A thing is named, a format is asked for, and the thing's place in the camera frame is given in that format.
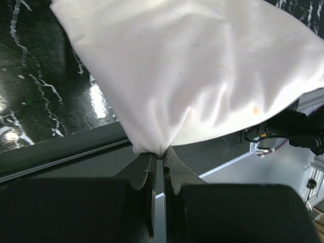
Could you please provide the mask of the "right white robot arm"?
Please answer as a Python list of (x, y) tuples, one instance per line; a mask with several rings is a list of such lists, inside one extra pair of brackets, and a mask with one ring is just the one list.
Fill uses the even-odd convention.
[(283, 138), (295, 147), (323, 154), (323, 88), (306, 93), (285, 110), (258, 125), (241, 132), (241, 138), (260, 143)]

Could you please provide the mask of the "cream white t shirt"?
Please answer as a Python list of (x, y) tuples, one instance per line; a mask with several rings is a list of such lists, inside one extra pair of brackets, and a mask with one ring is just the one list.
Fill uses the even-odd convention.
[(257, 125), (323, 87), (323, 40), (266, 1), (53, 1), (136, 153)]

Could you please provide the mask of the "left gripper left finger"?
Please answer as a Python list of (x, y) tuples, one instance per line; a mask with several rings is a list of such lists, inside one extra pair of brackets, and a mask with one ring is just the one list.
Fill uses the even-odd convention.
[(1, 195), (1, 242), (150, 242), (156, 156), (113, 177), (33, 178)]

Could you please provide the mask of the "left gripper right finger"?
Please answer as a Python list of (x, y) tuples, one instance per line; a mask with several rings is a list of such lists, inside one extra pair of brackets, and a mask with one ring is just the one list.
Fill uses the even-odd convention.
[(280, 184), (209, 184), (163, 156), (167, 242), (320, 242), (294, 189)]

